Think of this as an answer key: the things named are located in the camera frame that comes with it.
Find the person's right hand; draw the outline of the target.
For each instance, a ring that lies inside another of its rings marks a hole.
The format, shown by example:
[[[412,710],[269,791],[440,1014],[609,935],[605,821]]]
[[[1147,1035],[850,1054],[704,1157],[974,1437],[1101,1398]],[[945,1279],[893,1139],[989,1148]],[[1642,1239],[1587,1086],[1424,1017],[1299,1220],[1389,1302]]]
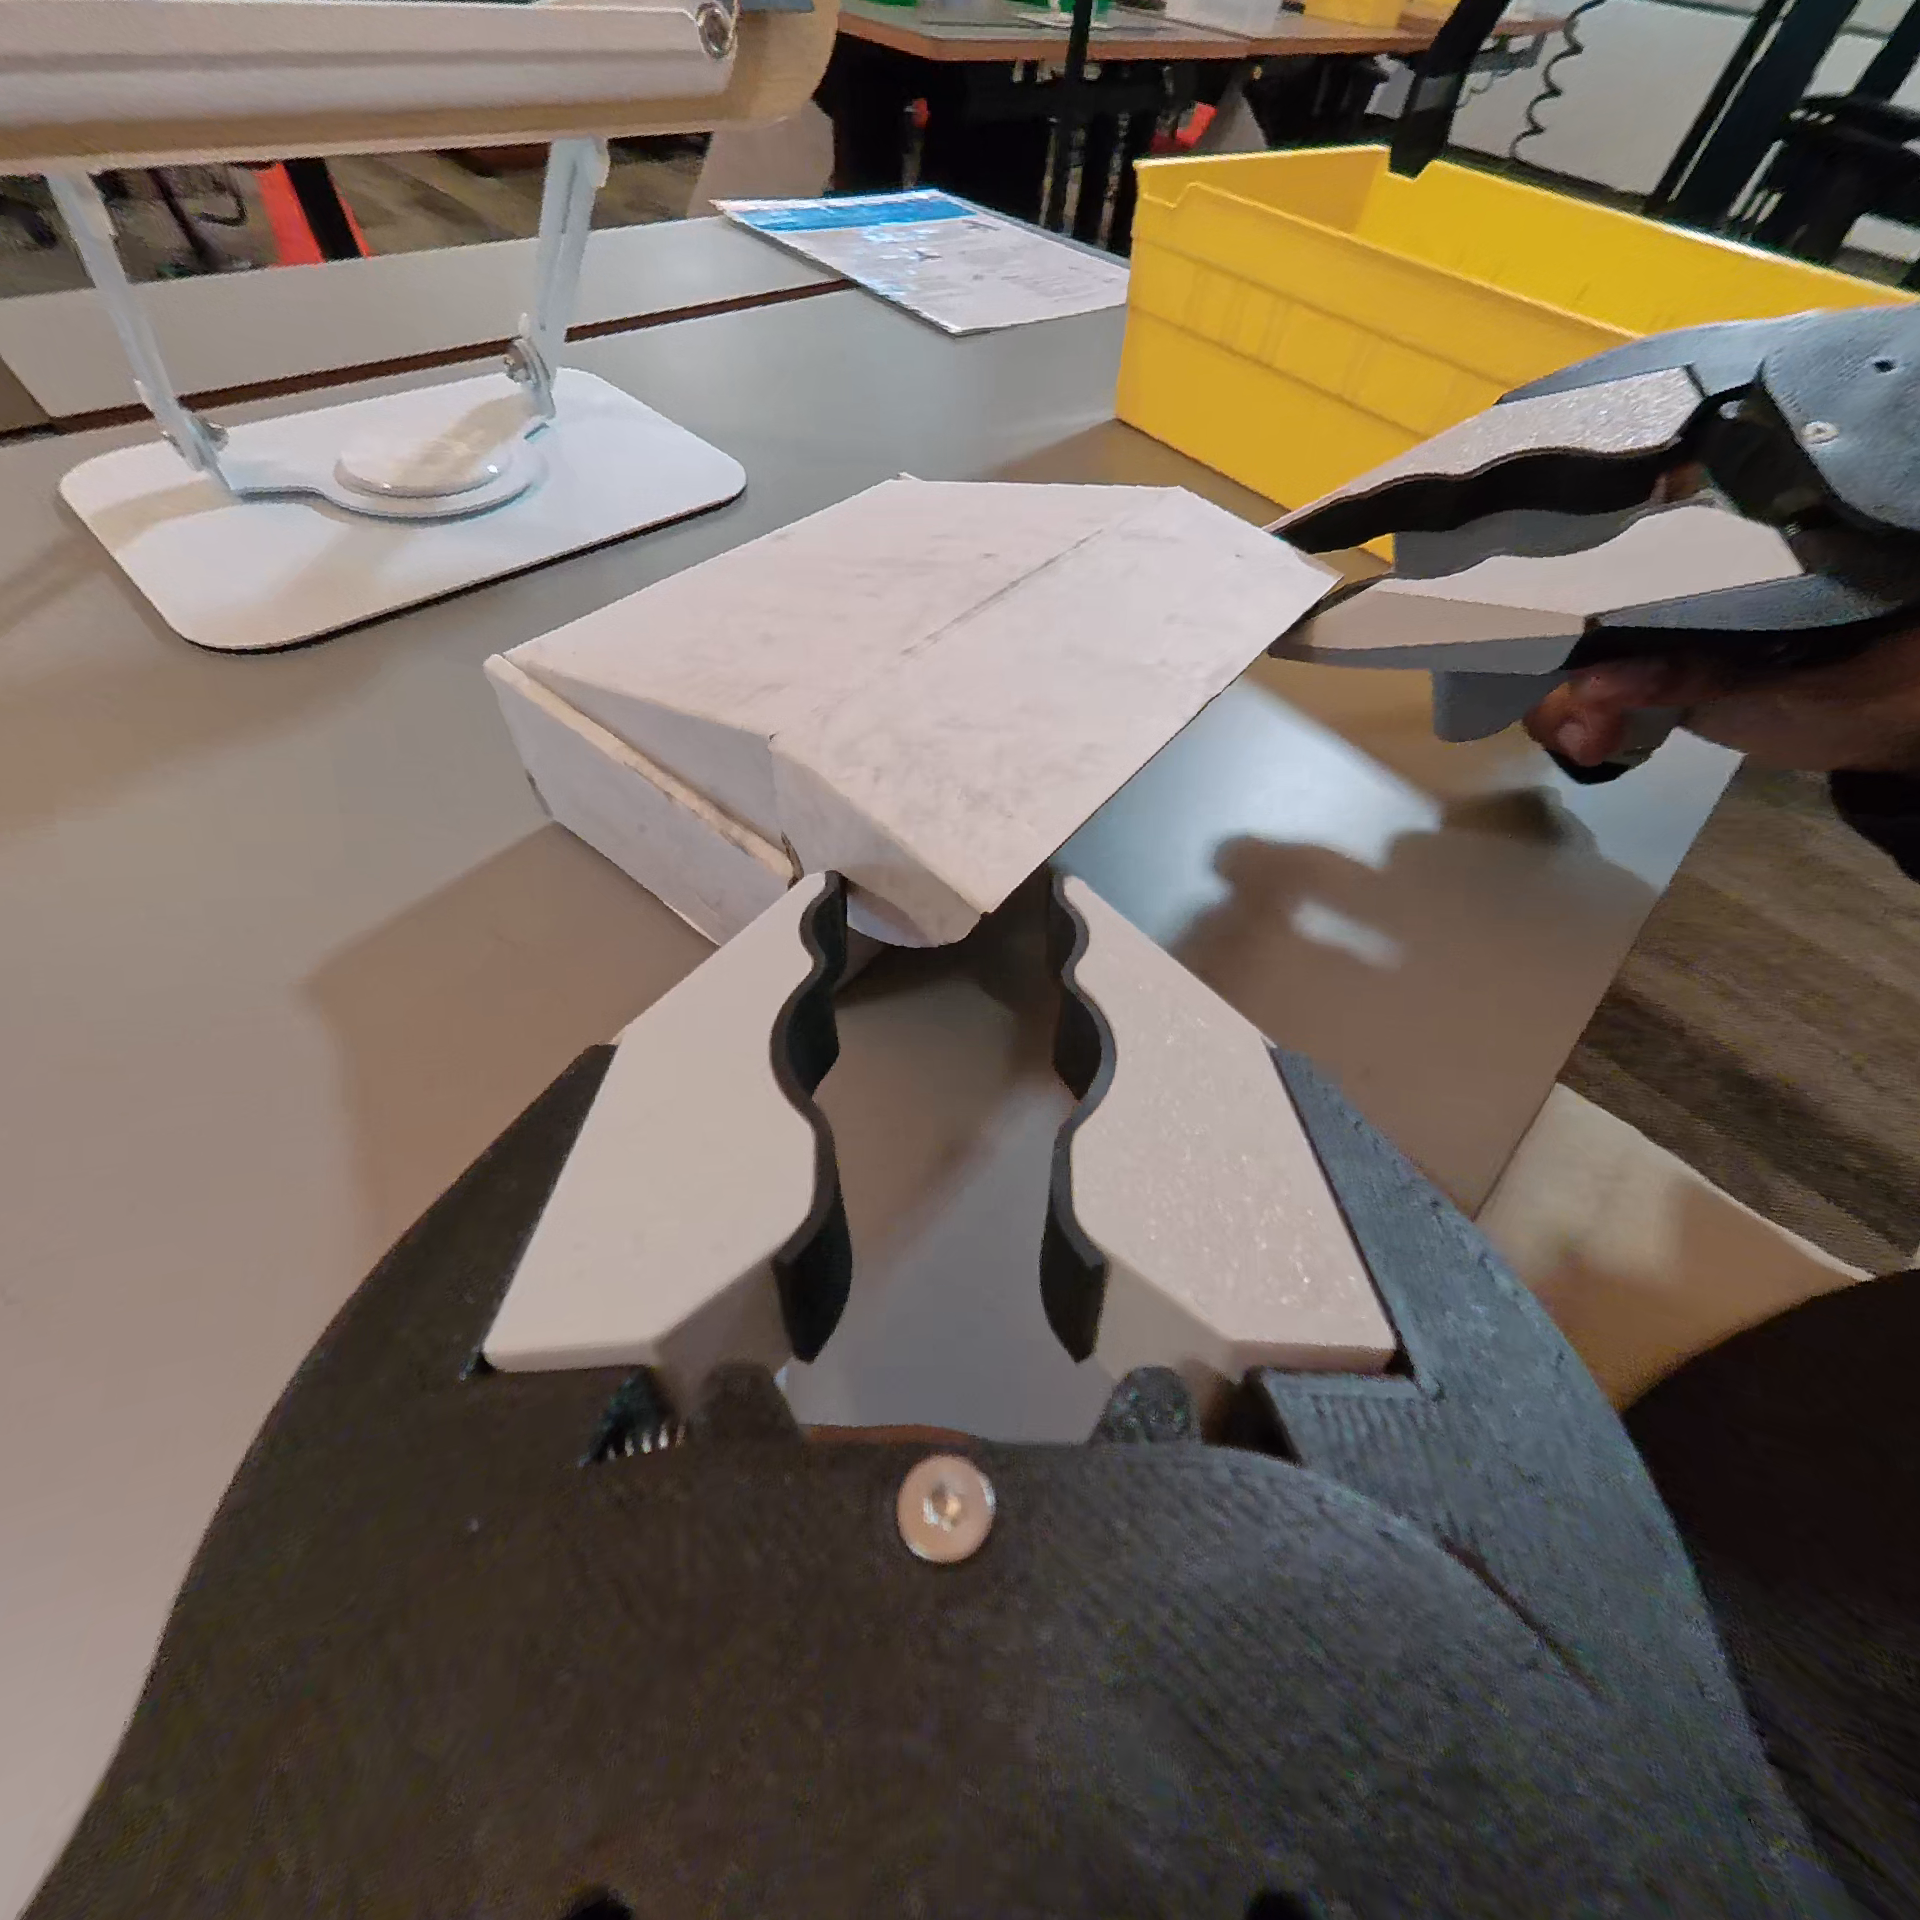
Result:
[[[1918,632],[1820,668],[1736,672],[1698,661],[1620,661],[1572,673],[1524,716],[1524,731],[1574,766],[1619,758],[1644,710],[1769,771],[1914,775]]]

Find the background table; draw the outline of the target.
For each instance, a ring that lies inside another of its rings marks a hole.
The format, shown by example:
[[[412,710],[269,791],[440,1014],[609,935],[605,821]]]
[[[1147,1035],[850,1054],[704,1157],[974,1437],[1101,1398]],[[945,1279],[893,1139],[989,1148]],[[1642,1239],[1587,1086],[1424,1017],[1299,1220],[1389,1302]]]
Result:
[[[1022,5],[840,7],[841,39],[929,63],[1051,63],[1070,54],[1073,20]],[[1234,33],[1180,17],[1113,7],[1088,28],[1092,63],[1234,63],[1270,57],[1412,57],[1440,33],[1440,20],[1406,13],[1393,28],[1282,12],[1273,31]]]

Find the black office chair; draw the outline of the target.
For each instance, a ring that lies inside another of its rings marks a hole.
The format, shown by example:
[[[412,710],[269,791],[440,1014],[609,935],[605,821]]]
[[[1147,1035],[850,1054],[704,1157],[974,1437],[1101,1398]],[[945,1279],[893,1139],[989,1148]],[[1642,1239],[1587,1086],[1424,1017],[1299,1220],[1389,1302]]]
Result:
[[[1834,265],[1860,220],[1918,231],[1918,110],[1851,92],[1787,111],[1728,225],[1750,247]]]

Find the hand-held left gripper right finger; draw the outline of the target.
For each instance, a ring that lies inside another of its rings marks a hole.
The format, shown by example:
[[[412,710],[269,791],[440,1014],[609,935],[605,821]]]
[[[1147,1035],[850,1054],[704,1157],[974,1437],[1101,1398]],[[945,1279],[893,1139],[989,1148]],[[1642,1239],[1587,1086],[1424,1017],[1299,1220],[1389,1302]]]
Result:
[[[1164,1368],[1204,1422],[1253,1372],[1381,1379],[1398,1339],[1267,1035],[1059,876],[1040,1299],[1070,1360]]]

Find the yellow plastic bin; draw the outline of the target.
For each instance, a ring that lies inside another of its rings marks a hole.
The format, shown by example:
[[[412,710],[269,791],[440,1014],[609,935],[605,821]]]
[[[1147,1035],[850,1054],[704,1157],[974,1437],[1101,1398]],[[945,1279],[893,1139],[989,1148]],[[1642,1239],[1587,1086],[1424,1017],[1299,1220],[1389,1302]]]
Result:
[[[1115,415],[1294,510],[1644,334],[1912,299],[1385,145],[1142,160]]]

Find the laminated paper sheet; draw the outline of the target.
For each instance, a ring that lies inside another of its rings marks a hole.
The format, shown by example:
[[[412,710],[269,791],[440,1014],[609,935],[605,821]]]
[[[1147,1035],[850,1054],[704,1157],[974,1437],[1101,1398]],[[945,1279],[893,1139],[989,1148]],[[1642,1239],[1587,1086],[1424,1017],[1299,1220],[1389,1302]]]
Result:
[[[733,225],[950,339],[1124,308],[1129,262],[941,190],[723,198]]]

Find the person's beige pants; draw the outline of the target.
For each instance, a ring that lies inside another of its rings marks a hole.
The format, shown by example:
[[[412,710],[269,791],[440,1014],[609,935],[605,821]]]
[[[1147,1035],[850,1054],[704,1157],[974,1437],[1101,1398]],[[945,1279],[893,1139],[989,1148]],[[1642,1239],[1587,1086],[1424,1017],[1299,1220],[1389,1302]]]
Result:
[[[1476,1223],[1613,1407],[1865,1279],[1571,1088],[1548,1094]]]

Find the white cardboard mailer box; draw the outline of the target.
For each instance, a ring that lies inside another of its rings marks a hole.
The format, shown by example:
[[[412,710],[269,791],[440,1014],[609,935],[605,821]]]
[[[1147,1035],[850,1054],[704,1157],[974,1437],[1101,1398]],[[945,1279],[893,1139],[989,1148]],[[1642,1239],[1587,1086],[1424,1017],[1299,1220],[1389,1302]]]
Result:
[[[723,943],[948,947],[1337,573],[1180,486],[900,476],[488,661],[545,811]]]

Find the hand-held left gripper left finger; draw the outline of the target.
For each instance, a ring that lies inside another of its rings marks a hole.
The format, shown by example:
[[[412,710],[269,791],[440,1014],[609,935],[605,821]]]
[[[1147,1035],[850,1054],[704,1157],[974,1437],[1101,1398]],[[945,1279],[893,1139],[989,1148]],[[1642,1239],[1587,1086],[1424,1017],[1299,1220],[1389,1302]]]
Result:
[[[832,1126],[849,886],[803,877],[619,1033],[482,1343],[500,1373],[824,1355],[853,1286]]]

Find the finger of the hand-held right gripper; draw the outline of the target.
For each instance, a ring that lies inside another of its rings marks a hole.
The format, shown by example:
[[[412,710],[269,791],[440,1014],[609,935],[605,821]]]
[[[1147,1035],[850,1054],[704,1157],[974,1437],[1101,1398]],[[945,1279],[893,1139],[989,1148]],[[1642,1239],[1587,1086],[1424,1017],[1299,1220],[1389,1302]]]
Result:
[[[1563,558],[1701,505],[1692,367],[1508,398],[1270,523],[1302,552],[1388,542],[1396,558]]]
[[[1489,555],[1445,573],[1385,573],[1289,630],[1285,657],[1544,673],[1572,656],[1601,615],[1801,576],[1782,533],[1715,503],[1684,503],[1557,555]]]

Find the grey desk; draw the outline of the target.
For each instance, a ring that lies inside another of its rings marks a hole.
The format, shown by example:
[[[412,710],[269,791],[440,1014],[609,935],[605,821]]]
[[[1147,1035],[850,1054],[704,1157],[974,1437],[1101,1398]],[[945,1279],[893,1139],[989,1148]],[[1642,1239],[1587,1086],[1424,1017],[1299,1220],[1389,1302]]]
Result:
[[[547,821],[485,661],[913,473],[1184,486],[1122,312],[950,341],[862,292],[590,342],[738,503],[281,656],[185,647],[4,446],[4,1915],[104,1776],[256,1429],[397,1236],[704,941]],[[1062,861],[1467,1211],[1736,773],[1438,743],[1421,679],[1258,661]]]

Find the person's black sweater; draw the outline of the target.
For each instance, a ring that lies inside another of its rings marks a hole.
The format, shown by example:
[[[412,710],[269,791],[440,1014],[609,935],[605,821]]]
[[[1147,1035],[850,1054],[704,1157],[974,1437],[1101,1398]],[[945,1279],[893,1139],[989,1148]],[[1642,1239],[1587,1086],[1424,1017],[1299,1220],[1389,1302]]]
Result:
[[[1624,1423],[1830,1871],[1915,1918],[1918,1273],[1737,1331]]]

